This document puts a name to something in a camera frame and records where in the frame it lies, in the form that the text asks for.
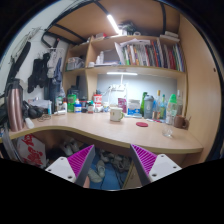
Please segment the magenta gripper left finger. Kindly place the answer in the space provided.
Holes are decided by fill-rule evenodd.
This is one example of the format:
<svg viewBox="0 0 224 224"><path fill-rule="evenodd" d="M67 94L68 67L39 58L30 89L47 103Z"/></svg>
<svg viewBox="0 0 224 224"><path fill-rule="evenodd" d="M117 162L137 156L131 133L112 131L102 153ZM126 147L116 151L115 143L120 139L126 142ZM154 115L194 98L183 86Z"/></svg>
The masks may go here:
<svg viewBox="0 0 224 224"><path fill-rule="evenodd" d="M68 158L59 157L46 168L46 171L78 186L83 186L94 157L95 146L90 145Z"/></svg>

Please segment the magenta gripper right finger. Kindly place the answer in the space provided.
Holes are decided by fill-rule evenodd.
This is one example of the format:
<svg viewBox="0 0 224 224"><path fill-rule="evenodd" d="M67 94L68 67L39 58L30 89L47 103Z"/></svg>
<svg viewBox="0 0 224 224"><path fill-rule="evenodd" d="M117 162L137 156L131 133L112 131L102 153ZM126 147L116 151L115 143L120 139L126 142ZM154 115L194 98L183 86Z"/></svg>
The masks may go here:
<svg viewBox="0 0 224 224"><path fill-rule="evenodd" d="M131 144L131 157L143 186L181 170L165 154L156 155L140 146Z"/></svg>

